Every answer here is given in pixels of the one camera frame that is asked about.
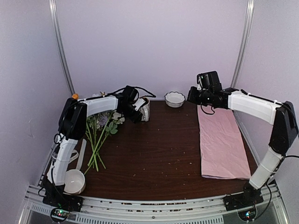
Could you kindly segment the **patterned mug with orange inside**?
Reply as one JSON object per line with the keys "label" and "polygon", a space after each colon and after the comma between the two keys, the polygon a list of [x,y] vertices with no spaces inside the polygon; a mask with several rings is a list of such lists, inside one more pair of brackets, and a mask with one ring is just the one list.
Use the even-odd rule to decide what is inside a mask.
{"label": "patterned mug with orange inside", "polygon": [[139,111],[142,113],[141,121],[148,122],[150,119],[150,100],[147,97],[142,97],[145,101]]}

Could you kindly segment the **purple hydrangea fake flower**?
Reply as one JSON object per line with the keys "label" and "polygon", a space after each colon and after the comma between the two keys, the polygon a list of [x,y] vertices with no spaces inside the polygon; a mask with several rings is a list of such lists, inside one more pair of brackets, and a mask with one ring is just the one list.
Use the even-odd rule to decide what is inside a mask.
{"label": "purple hydrangea fake flower", "polygon": [[103,146],[103,143],[105,142],[107,136],[108,136],[108,123],[110,121],[110,112],[103,112],[98,114],[98,120],[97,120],[97,130],[99,131],[100,135],[97,139],[96,143],[96,150],[97,150],[97,157],[99,161],[101,162],[104,169],[106,169],[106,166],[101,158],[100,155],[100,149]]}

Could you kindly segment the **white fake flower stem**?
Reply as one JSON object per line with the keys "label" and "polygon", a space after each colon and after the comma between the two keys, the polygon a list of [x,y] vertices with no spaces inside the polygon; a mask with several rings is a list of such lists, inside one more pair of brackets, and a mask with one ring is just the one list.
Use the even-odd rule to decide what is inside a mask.
{"label": "white fake flower stem", "polygon": [[[110,112],[110,121],[108,123],[107,131],[108,131],[108,137],[115,135],[118,132],[118,127],[119,125],[122,125],[125,122],[124,115],[116,112],[115,110],[113,111],[108,111]],[[101,165],[101,162],[99,161],[98,157],[96,157],[98,167]]]}

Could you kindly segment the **pink fake flower stem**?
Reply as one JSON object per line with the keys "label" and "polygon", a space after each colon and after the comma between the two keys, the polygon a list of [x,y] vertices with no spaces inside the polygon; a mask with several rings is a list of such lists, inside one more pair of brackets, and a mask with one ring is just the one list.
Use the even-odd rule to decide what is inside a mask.
{"label": "pink fake flower stem", "polygon": [[87,122],[86,122],[86,135],[88,140],[90,141],[91,147],[92,147],[92,156],[90,158],[90,161],[88,163],[88,168],[85,172],[85,174],[87,173],[87,171],[90,168],[96,169],[96,171],[99,170],[98,167],[98,163],[97,163],[97,155],[96,155],[96,143],[97,143],[97,139],[98,139],[98,130],[97,130],[97,120],[98,120],[98,114],[96,113],[94,115],[88,116],[87,117]]}

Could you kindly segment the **orange fake flower stem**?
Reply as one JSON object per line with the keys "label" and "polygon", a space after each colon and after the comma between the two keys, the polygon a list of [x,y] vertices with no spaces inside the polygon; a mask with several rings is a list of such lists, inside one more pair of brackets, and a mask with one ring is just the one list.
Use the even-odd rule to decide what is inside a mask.
{"label": "orange fake flower stem", "polygon": [[75,99],[75,100],[78,100],[79,99],[79,95],[75,93],[75,94],[72,95],[72,98]]}

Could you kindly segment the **pink purple wrapping paper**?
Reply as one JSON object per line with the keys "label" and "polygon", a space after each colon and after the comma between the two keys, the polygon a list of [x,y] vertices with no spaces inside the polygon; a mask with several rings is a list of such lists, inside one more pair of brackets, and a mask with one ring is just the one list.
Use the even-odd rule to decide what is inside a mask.
{"label": "pink purple wrapping paper", "polygon": [[197,107],[201,156],[201,176],[212,179],[251,177],[239,127],[231,110]]}

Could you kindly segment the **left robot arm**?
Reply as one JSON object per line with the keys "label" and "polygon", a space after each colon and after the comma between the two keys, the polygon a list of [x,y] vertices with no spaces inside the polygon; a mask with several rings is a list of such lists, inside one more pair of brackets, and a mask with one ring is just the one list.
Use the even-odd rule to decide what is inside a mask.
{"label": "left robot arm", "polygon": [[98,168],[98,162],[102,162],[100,148],[107,137],[116,134],[118,125],[126,118],[134,123],[141,121],[141,108],[145,103],[144,98],[136,99],[131,94],[124,93],[67,99],[58,122],[58,133],[54,137],[56,148],[52,162],[42,182],[44,198],[57,207],[65,206],[65,177],[71,155],[79,140],[87,136],[93,150],[88,167]]}

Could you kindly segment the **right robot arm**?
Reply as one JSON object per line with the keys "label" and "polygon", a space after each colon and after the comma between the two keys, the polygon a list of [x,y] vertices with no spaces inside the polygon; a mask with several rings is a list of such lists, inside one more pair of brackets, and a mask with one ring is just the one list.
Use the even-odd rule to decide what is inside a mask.
{"label": "right robot arm", "polygon": [[231,110],[241,118],[247,118],[241,128],[247,131],[245,139],[251,140],[250,146],[254,149],[264,147],[262,153],[256,152],[258,166],[239,197],[242,205],[251,205],[259,197],[261,188],[278,171],[299,135],[293,103],[265,99],[235,88],[210,91],[195,86],[190,88],[187,101]]}

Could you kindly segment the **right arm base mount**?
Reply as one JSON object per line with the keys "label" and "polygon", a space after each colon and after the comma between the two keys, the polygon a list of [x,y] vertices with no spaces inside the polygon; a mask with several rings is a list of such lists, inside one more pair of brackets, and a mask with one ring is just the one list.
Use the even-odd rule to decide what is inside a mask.
{"label": "right arm base mount", "polygon": [[227,195],[223,198],[226,211],[236,211],[238,217],[244,222],[254,221],[257,218],[256,206],[263,201],[263,197],[258,196],[254,201],[245,202],[243,193]]}

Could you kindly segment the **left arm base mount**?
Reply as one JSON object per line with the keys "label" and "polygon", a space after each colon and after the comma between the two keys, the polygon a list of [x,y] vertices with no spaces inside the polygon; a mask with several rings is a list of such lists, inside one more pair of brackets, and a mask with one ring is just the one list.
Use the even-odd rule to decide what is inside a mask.
{"label": "left arm base mount", "polygon": [[50,211],[50,218],[61,223],[68,219],[71,212],[80,212],[83,205],[83,198],[63,194],[63,197],[52,199],[49,195],[44,196],[43,203],[53,208]]}

